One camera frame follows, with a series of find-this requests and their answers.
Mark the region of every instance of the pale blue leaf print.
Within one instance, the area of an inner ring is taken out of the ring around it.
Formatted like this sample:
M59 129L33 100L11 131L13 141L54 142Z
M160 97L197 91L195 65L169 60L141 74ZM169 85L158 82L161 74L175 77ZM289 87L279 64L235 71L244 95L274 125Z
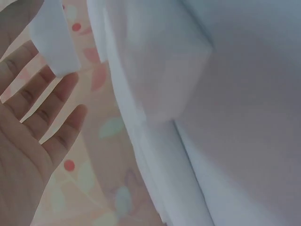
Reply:
M127 216L132 211L132 196L127 187L122 186L116 192L115 208L116 214L119 218Z
M86 194L95 184L95 175L92 170L90 161L85 161L79 168L77 185Z
M60 187L56 187L51 194L51 207L54 213L61 212L66 207L65 195L63 194Z
M121 132L124 128L124 122L121 117L110 118L99 131L99 137L101 139L112 137L119 132Z
M118 224L118 218L114 212L105 213L96 219L93 226L116 226Z

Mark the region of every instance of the white sheet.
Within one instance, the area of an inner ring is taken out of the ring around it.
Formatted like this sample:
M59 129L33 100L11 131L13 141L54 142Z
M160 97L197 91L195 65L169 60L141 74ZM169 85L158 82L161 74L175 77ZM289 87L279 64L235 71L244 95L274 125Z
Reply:
M32 42L57 77L80 70L61 0L45 0L29 29Z
M139 169L162 220L169 226L213 226L173 122L150 125L136 107L106 13L105 28L115 96Z
M187 2L215 53L177 124L215 225L300 225L300 2Z

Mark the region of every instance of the white cloth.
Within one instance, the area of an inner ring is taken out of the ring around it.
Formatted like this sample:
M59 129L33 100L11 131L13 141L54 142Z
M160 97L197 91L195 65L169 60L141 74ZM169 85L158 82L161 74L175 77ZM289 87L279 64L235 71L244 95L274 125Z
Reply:
M29 29L32 42L57 77L80 70L61 0L45 0Z
M162 221L169 226L213 226L202 192L172 121L151 123L137 107L105 13L108 59L115 96L138 167Z

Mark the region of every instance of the leaf pattern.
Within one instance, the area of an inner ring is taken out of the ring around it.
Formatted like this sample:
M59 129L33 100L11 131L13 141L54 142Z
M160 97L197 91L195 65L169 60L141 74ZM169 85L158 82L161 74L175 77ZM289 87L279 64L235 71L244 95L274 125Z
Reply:
M100 62L99 55L96 48L85 48L83 50L85 57L93 64Z
M51 207L54 213L63 211L66 208L65 195L63 194L60 187L53 189L51 194Z
M92 223L93 226L116 226L117 224L118 217L114 212L105 213Z
M97 91L104 85L107 77L106 75L107 73L104 65L99 65L94 69L92 72L91 91Z
M100 139L112 137L121 132L124 126L121 117L111 118L100 128L99 137Z
M85 161L79 168L77 184L79 188L88 193L95 184L95 176L89 161Z
M65 8L65 13L66 13L66 18L69 20L69 21L75 21L76 20L76 17L77 17L77 8L73 5L68 5L66 8Z
M125 186L120 187L116 192L115 209L119 218L127 216L133 209L131 193Z

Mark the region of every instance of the palm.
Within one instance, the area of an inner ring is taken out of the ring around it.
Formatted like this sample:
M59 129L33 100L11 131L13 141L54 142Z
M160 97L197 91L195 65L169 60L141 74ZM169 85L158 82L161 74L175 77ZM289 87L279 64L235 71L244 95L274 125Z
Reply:
M0 25L6 20L6 26L0 26L4 28L0 30L0 57L41 3L42 0L17 1L0 12ZM37 53L29 41L0 62L0 95ZM0 102L1 225L30 224L51 174L73 145L87 113L85 106L78 106L53 137L40 144L78 76L75 73L65 76L37 111L21 123L53 79L55 75L49 67L44 67L9 100Z

